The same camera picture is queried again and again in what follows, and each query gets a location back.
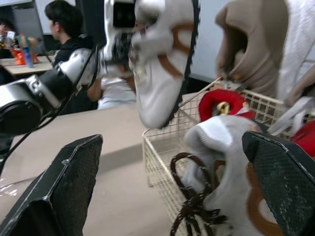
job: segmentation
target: red cloth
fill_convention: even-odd
[[[221,102],[227,102],[230,105],[231,111],[229,112],[229,115],[236,115],[241,109],[244,108],[246,99],[237,92],[224,89],[216,89],[206,93],[199,103],[201,122],[211,118],[213,116],[213,108],[216,108],[216,106]],[[255,114],[249,111],[237,115],[249,119],[255,118]]]
[[[315,157],[315,121],[307,122],[292,138],[308,155]]]

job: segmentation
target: black hair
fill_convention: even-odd
[[[15,31],[14,25],[7,19],[0,18],[0,25],[5,25],[10,30]]]
[[[55,0],[45,7],[47,18],[53,23],[58,22],[64,32],[70,37],[78,37],[81,34],[83,16],[78,8],[64,0]]]

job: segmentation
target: wire basket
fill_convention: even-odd
[[[189,152],[183,143],[183,137],[190,128],[200,122],[198,106],[203,95],[208,89],[217,88],[222,88],[222,85],[220,83],[208,85],[181,104],[175,118],[166,128],[149,129],[143,134],[143,159],[148,184],[158,190],[172,221],[181,210],[185,198],[173,180],[170,171],[171,159],[180,152]],[[283,103],[276,99],[249,90],[242,91],[242,95],[248,101],[250,109],[255,112],[255,120],[268,127],[284,112]],[[280,137],[288,139],[288,131],[280,134]],[[186,163],[186,160],[177,162],[180,176],[185,171]],[[177,235],[187,235],[185,224],[181,224]]]

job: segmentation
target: beige tabletop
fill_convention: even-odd
[[[28,68],[26,65],[17,65],[15,59],[1,59],[3,65],[13,75],[29,75],[32,73],[45,72],[52,68],[46,57],[38,57],[39,63],[34,64],[34,68]]]
[[[171,222],[165,207],[146,182],[141,148],[144,130],[135,106],[59,117],[13,152],[0,185],[41,174],[64,145],[102,134],[103,149],[84,235],[169,235]]]

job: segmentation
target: brown shoelace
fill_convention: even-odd
[[[200,167],[206,178],[205,188],[199,193],[196,193],[191,187],[185,187],[177,174],[176,162],[184,158],[188,158],[195,162]],[[179,186],[179,189],[186,198],[186,201],[183,203],[183,207],[173,223],[170,236],[175,236],[183,219],[185,219],[188,236],[193,236],[192,226],[196,235],[201,236],[201,230],[195,216],[199,216],[202,219],[207,235],[213,236],[214,234],[210,226],[222,224],[226,220],[226,216],[219,215],[220,209],[206,210],[203,206],[204,199],[213,191],[211,187],[211,177],[207,167],[196,156],[182,152],[172,158],[171,172],[175,182]]]

